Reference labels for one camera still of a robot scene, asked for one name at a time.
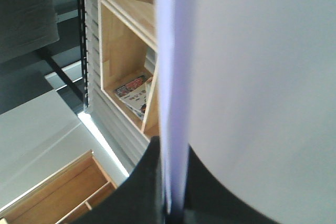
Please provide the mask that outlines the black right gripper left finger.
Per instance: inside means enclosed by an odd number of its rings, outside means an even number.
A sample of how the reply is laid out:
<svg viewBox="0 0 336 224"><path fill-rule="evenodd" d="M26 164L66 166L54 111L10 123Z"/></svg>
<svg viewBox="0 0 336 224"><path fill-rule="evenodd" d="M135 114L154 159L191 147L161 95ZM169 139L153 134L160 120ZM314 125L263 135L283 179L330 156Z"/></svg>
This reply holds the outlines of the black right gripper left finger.
<svg viewBox="0 0 336 224"><path fill-rule="evenodd" d="M165 223L160 150L160 137L152 137L129 177L72 223Z"/></svg>

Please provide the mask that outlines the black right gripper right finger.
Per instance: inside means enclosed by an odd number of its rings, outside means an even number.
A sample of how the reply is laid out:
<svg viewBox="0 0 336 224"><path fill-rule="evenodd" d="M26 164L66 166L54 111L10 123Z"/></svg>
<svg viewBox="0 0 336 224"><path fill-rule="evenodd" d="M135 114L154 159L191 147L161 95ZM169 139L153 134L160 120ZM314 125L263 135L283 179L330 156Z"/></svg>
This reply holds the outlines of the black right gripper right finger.
<svg viewBox="0 0 336 224"><path fill-rule="evenodd" d="M224 187L189 148L183 223L276 223Z"/></svg>

